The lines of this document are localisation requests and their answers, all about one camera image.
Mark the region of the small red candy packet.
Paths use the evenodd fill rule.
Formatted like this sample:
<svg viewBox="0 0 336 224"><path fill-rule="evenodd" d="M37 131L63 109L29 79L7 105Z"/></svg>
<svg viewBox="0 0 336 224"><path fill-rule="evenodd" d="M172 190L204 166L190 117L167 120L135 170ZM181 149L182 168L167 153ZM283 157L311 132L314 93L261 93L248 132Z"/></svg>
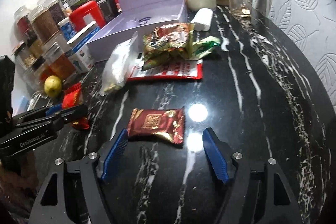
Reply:
<svg viewBox="0 0 336 224"><path fill-rule="evenodd" d="M68 109L74 106L79 106L83 103L83 94L81 91L81 83L78 82L64 91L64 98L62 102L62 109ZM71 122L72 127L77 130L89 129L89 122L87 115Z"/></svg>

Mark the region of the dark red chocolate packet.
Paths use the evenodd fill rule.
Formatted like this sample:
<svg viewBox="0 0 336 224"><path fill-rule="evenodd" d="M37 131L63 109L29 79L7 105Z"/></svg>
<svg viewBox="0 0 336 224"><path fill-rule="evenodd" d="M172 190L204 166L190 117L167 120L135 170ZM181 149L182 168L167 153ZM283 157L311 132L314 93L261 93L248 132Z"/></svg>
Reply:
<svg viewBox="0 0 336 224"><path fill-rule="evenodd" d="M185 108L168 110L135 108L131 112L126 129L130 138L153 135L172 144L183 144Z"/></svg>

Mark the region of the clear bag of nuts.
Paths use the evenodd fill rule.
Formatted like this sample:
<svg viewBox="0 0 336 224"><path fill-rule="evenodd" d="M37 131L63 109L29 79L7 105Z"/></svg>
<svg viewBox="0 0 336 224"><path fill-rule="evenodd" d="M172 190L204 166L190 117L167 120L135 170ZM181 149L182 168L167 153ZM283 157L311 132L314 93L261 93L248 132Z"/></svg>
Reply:
<svg viewBox="0 0 336 224"><path fill-rule="evenodd" d="M138 59L138 41L139 34L136 31L131 39L115 47L102 73L101 96L124 87Z"/></svg>

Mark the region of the red white snack packet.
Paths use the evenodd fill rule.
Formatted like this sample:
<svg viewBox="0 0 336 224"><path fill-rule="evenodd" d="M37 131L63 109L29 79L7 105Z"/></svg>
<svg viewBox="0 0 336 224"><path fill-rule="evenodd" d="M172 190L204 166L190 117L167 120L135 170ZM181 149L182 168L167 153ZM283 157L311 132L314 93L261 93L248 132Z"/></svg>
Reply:
<svg viewBox="0 0 336 224"><path fill-rule="evenodd" d="M139 65L136 65L128 81L150 81L150 80L179 80L192 79L200 80L203 78L203 60L190 61L183 60L171 62L159 67L143 71Z"/></svg>

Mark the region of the green snack packet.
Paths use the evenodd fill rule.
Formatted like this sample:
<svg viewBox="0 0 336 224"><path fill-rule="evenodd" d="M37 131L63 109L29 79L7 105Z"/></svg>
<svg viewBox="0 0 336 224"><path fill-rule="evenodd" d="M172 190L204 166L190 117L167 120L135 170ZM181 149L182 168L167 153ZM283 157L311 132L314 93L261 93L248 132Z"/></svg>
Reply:
<svg viewBox="0 0 336 224"><path fill-rule="evenodd" d="M190 60L200 60L206 55L209 55L215 47L221 46L221 40L214 37L208 36L202 40L192 42L190 44Z"/></svg>

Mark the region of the multicolour snack bag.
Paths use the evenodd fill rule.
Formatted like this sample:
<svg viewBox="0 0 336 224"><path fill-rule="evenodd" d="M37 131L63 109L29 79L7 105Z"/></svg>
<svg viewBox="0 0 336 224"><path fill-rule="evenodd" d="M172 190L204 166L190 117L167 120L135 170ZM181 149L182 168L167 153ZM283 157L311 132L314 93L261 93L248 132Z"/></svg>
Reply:
<svg viewBox="0 0 336 224"><path fill-rule="evenodd" d="M191 23L172 23L156 27L143 36L143 66L147 71L171 60L191 57L191 41L194 25Z"/></svg>

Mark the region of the yellow lemon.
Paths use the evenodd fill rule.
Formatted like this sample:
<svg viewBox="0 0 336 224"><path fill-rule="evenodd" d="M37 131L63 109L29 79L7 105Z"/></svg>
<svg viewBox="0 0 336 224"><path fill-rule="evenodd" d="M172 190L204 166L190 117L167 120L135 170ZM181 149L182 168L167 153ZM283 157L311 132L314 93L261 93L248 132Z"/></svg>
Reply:
<svg viewBox="0 0 336 224"><path fill-rule="evenodd" d="M57 76L49 76L45 80L44 91L50 98L56 98L62 91L62 81Z"/></svg>

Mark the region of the blue white carton box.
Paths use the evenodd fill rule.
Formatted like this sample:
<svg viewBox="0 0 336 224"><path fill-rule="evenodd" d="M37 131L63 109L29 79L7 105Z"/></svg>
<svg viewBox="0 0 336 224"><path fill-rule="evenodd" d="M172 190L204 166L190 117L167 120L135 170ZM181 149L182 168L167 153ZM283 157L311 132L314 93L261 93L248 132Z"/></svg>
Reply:
<svg viewBox="0 0 336 224"><path fill-rule="evenodd" d="M89 72L95 64L87 42L92 39L99 30L100 27L97 23L92 21L67 42L71 49L65 53L65 56L79 74Z"/></svg>

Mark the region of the nut jar black lid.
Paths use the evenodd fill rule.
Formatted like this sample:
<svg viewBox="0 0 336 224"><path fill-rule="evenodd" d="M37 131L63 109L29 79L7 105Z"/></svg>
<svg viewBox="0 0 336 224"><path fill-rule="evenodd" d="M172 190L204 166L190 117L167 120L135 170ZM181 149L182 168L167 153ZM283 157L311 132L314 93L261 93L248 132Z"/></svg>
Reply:
<svg viewBox="0 0 336 224"><path fill-rule="evenodd" d="M13 55L17 63L26 71L29 69L34 62L36 61L36 57L30 51L28 46L24 41L21 41L14 49Z"/></svg>

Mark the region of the brown grain jar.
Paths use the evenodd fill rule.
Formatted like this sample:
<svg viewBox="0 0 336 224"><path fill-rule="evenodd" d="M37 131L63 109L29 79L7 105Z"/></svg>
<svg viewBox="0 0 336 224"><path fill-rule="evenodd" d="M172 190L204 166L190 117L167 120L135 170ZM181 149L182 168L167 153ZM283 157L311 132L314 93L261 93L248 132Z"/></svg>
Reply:
<svg viewBox="0 0 336 224"><path fill-rule="evenodd" d="M37 5L32 9L28 14L28 19L43 44L59 31L51 12L43 5Z"/></svg>

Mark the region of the red goji jar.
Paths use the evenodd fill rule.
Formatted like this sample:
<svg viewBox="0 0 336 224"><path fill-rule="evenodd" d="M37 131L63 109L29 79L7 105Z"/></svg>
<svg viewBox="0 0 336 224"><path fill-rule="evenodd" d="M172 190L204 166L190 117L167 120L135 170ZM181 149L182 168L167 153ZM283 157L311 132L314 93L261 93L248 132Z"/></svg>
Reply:
<svg viewBox="0 0 336 224"><path fill-rule="evenodd" d="M14 13L15 23L23 40L27 40L31 37L32 27L28 19L29 13L30 10L25 5L21 6Z"/></svg>

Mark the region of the red plastic container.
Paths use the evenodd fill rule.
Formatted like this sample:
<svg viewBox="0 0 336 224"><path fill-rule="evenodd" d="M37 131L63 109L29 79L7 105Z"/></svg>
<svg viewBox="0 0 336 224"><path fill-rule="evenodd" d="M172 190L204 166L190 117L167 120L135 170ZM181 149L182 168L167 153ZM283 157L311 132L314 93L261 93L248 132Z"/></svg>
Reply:
<svg viewBox="0 0 336 224"><path fill-rule="evenodd" d="M100 28L103 28L106 25L104 16L96 1L88 1L72 11L70 14L70 21L73 23L76 32L81 31L93 21L95 21Z"/></svg>

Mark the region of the dark seed jar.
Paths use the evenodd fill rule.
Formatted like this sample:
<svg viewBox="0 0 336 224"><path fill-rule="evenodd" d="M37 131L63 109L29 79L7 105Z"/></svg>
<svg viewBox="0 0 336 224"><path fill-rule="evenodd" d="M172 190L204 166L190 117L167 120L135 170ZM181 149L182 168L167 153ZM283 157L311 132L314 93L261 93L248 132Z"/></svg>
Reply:
<svg viewBox="0 0 336 224"><path fill-rule="evenodd" d="M67 17L67 13L64 10L61 0L38 0L37 5L42 5L45 9L47 9L51 13L56 24Z"/></svg>

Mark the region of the white tissue pack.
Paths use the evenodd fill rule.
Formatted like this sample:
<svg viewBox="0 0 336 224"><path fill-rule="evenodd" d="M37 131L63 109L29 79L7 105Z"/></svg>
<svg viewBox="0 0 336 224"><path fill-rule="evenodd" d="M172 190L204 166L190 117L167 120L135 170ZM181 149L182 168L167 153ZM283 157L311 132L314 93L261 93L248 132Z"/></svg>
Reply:
<svg viewBox="0 0 336 224"><path fill-rule="evenodd" d="M201 8L194 16L191 24L195 31L209 31L213 19L213 11L208 8Z"/></svg>

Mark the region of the near white leaf chair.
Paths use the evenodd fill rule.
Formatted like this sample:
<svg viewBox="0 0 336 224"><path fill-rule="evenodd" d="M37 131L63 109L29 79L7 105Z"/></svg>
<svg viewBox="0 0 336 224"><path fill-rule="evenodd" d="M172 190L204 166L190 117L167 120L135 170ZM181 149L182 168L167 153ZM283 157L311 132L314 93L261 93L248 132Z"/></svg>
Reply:
<svg viewBox="0 0 336 224"><path fill-rule="evenodd" d="M268 19L305 55L335 106L335 0L272 0Z"/></svg>

